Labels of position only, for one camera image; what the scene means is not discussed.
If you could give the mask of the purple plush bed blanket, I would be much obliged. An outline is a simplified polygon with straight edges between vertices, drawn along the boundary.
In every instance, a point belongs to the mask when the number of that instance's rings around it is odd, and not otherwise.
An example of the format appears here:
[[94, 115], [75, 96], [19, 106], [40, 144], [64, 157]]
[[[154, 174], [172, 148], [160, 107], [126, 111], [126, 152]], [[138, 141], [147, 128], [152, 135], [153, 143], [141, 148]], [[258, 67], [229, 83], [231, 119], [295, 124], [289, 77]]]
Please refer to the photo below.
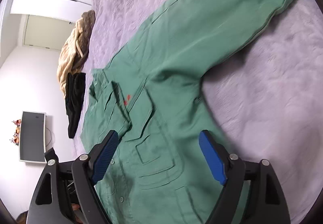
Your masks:
[[[102, 69], [166, 0], [93, 0], [96, 23], [85, 64]], [[247, 161], [268, 159], [302, 223], [322, 190], [322, 12], [315, 0], [293, 0], [265, 30], [210, 68], [200, 89], [230, 146]]]

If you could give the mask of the black garment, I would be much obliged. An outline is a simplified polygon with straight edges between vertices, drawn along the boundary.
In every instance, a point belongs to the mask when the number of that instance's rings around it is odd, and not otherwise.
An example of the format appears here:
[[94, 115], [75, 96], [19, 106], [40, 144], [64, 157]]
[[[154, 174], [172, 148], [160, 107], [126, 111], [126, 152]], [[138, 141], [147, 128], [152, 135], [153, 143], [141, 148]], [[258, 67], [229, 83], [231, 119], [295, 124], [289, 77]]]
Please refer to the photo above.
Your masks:
[[84, 95], [85, 73], [68, 73], [66, 81], [65, 106], [68, 116], [68, 137], [73, 139], [81, 118]]

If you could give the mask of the green jacket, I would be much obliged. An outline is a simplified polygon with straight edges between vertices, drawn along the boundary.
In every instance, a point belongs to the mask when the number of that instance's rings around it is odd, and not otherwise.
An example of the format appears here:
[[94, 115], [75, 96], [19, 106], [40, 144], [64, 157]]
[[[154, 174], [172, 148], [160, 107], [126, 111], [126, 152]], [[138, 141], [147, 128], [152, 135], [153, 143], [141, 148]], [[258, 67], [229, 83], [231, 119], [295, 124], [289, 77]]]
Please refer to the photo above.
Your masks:
[[82, 143], [118, 133], [96, 191], [113, 223], [205, 223], [222, 186], [199, 146], [207, 129], [230, 144], [200, 81], [293, 0], [166, 0], [102, 69], [92, 72]]

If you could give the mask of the beige brown knit sweater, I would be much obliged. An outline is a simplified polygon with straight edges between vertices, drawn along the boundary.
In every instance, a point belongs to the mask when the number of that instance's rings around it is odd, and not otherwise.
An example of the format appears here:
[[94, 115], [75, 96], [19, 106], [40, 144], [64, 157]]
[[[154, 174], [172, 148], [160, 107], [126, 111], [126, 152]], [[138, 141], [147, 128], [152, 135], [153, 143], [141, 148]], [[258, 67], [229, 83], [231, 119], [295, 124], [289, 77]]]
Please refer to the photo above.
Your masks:
[[66, 96], [67, 75], [80, 73], [89, 56], [92, 29], [96, 21], [94, 10], [84, 12], [65, 41], [58, 60], [56, 77], [60, 91]]

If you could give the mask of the white framed wall screen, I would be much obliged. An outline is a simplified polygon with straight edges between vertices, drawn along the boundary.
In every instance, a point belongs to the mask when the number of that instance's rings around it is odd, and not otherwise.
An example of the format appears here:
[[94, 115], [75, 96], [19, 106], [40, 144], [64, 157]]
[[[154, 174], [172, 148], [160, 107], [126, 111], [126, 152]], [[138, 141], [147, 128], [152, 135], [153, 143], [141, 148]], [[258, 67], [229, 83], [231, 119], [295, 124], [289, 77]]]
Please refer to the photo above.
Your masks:
[[22, 113], [20, 126], [20, 161], [46, 163], [45, 161], [45, 113]]

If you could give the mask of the red flower decoration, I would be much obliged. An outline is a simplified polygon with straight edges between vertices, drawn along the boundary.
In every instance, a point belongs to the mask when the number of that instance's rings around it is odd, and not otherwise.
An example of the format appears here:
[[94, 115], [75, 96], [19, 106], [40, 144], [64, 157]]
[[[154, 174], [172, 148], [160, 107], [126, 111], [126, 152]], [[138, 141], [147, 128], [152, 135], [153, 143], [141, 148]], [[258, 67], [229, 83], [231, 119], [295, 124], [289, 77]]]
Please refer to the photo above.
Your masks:
[[20, 129], [21, 129], [21, 119], [13, 120], [12, 123], [15, 125], [15, 132], [13, 134], [13, 137], [11, 139], [11, 142], [15, 145], [19, 145], [19, 137], [20, 137]]

